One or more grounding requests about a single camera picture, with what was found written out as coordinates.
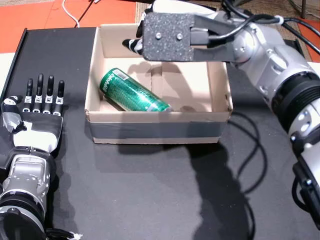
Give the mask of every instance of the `cardboard box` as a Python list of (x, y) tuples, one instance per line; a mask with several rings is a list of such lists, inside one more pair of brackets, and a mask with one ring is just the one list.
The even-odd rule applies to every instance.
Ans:
[[(122, 46), (136, 24), (97, 27), (85, 99), (93, 141), (100, 144), (216, 143), (233, 110), (221, 62), (148, 62)], [(103, 98), (102, 77), (119, 68), (169, 103), (173, 112), (120, 111)]]

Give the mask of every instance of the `robotic hand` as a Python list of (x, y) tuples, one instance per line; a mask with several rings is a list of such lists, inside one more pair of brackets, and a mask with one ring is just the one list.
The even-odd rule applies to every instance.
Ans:
[(8, 177), (0, 195), (0, 239), (3, 240), (51, 239), (52, 232), (45, 231), (44, 220), (47, 193), (56, 176), (56, 163), (51, 153), (61, 136), (65, 83), (58, 84), (52, 111), (54, 77), (48, 79), (44, 108), (43, 78), (42, 74), (38, 76), (35, 98), (33, 80), (28, 80), (22, 112), (18, 108), (21, 97), (10, 96), (1, 104), (3, 125), (10, 132), (14, 145), (6, 160)]
[[(229, 0), (222, 6), (224, 10), (215, 12), (188, 2), (156, 0), (137, 30), (137, 38), (143, 39), (122, 44), (148, 61), (230, 62), (243, 70), (288, 133), (298, 159), (293, 166), (292, 196), (320, 230), (319, 76), (277, 30), (262, 25), (279, 24), (290, 30), (286, 21), (292, 18), (248, 16)], [(297, 37), (320, 53), (308, 40)], [(304, 203), (297, 197), (298, 183)]]

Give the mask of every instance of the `black tabletop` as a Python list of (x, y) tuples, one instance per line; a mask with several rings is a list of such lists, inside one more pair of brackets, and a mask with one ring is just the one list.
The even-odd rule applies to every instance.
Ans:
[[(95, 28), (30, 30), (7, 96), (65, 80), (58, 180), (47, 226), (101, 240), (317, 240), (291, 197), (296, 159), (245, 74), (228, 66), (234, 113), (218, 144), (94, 144), (84, 103)], [(12, 147), (0, 131), (0, 160)]]

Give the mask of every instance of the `orange floor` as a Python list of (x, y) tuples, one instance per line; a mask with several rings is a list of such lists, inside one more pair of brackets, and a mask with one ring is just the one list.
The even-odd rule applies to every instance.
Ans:
[[(24, 28), (69, 28), (75, 22), (62, 9), (63, 0), (0, 7), (0, 53), (16, 51)], [(87, 8), (88, 0), (66, 0), (66, 9), (77, 19)], [(80, 21), (81, 27), (101, 24), (134, 23), (136, 3), (121, 0), (100, 0), (92, 4)]]
[[(303, 19), (305, 22), (316, 28), (318, 31), (320, 31), (320, 21), (311, 21)], [(312, 31), (310, 31), (305, 26), (299, 25), (300, 31), (304, 37), (306, 37), (309, 41), (311, 41), (318, 49), (320, 48), (320, 38), (314, 34)], [(307, 47), (308, 51), (310, 53), (310, 57), (313, 62), (320, 63), (320, 55), (317, 54), (315, 51), (311, 49), (311, 47)]]

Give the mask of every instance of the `green can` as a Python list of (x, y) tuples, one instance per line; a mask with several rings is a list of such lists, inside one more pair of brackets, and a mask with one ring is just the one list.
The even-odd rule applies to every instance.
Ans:
[(119, 68), (113, 68), (104, 75), (100, 83), (100, 90), (106, 98), (127, 111), (172, 111), (168, 103)]

